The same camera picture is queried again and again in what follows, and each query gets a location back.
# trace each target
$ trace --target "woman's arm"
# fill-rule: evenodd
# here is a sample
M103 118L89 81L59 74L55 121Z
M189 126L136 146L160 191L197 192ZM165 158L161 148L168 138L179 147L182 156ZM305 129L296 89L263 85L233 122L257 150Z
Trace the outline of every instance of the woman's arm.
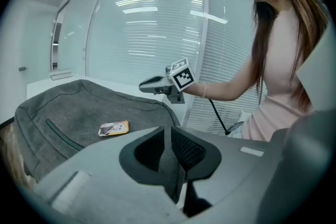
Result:
M251 87L251 56L247 58L241 69L230 82L223 83L195 83L183 92L201 97L205 92L205 98L218 101L233 101L240 97Z

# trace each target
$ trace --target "black cable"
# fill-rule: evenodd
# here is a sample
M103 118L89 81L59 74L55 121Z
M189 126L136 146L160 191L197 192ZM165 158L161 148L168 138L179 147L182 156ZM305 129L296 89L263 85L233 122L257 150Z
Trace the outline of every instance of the black cable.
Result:
M215 108L214 102L213 102L211 99L209 99L209 101L210 101L210 103L211 103L211 105L212 105L212 107L213 107L213 109L214 109L214 111L215 111L215 113L216 113L216 115L217 115L217 118L219 119L219 122L221 123L222 127L224 128L225 135L228 135L229 132L226 130L226 128L225 128L225 126L224 126L224 123L222 122L222 119L221 119L221 117L219 116L219 114L218 114L218 112L217 112L217 110L216 110L216 108Z

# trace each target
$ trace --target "woman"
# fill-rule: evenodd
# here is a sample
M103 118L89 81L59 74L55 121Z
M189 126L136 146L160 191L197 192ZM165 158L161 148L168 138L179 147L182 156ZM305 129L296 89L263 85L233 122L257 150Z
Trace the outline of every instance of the woman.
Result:
M323 34L328 18L318 0L255 0L257 27L251 55L230 82L196 83L184 92L220 101L239 98L264 80L267 95L252 116L230 136L270 141L311 113L306 91L295 75Z

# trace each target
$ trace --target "black mesh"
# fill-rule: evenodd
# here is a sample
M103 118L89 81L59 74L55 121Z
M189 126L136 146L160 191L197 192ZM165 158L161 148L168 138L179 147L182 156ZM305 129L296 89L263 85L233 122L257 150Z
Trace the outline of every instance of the black mesh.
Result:
M172 150L187 172L204 159L206 150L189 138L172 129Z

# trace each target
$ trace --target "small package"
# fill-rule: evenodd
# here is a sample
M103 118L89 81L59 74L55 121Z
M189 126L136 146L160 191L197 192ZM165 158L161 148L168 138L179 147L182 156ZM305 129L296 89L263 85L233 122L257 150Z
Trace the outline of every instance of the small package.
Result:
M127 134L129 132L128 121L119 121L112 123L104 123L99 127L99 136L111 136L119 134Z

